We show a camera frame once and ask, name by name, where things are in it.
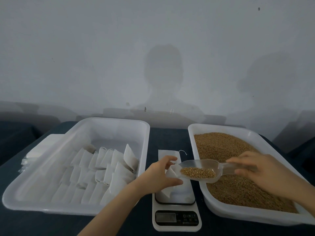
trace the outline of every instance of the pile of grain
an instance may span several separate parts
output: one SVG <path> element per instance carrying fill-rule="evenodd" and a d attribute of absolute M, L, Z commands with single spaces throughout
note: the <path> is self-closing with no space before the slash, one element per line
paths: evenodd
<path fill-rule="evenodd" d="M 180 172 L 191 178 L 209 179 L 214 178 L 215 173 L 212 169 L 202 169 L 198 167 L 185 167 Z"/>
<path fill-rule="evenodd" d="M 225 162 L 244 151 L 258 152 L 245 141 L 219 132 L 195 135 L 195 142 L 200 159 L 218 162 Z M 297 213 L 292 201 L 269 194 L 237 175 L 224 175 L 216 183 L 207 184 L 207 188 L 213 197 L 226 204 Z"/>

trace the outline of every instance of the person's left hand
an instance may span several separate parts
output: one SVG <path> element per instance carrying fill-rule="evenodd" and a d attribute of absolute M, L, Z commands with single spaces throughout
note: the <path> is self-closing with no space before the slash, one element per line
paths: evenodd
<path fill-rule="evenodd" d="M 156 193 L 164 188 L 183 184 L 183 181 L 178 178 L 169 178 L 165 175 L 167 170 L 177 160 L 176 156 L 164 156 L 161 160 L 151 164 L 149 168 L 136 178 L 134 184 L 140 193 L 144 196 L 146 194 Z"/>

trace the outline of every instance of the person's left forearm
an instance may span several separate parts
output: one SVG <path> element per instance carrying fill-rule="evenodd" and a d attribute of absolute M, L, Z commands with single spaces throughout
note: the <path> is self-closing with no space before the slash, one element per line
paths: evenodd
<path fill-rule="evenodd" d="M 116 235 L 128 214 L 143 196 L 137 182 L 128 184 L 79 235 Z"/>

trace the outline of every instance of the hand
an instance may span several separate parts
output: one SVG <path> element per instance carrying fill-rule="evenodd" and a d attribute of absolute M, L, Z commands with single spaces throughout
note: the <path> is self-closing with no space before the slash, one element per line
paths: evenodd
<path fill-rule="evenodd" d="M 258 171 L 236 169 L 235 174 L 252 180 L 263 190 L 277 196 L 295 199 L 297 189 L 306 181 L 294 174 L 271 155 L 246 151 L 226 162 L 256 166 Z"/>
<path fill-rule="evenodd" d="M 164 188 L 183 184 L 183 181 L 178 178 L 169 178 L 165 176 L 167 170 L 174 163 L 170 161 L 177 160 L 176 156 L 164 156 L 161 160 L 151 164 L 149 168 L 136 178 L 132 183 L 143 195 L 156 193 Z"/>

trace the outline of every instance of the scale control panel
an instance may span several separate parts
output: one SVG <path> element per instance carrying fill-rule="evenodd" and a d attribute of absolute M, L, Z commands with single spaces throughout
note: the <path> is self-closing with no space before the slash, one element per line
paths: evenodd
<path fill-rule="evenodd" d="M 160 226 L 197 226 L 199 219 L 194 211 L 158 210 L 155 222 Z"/>

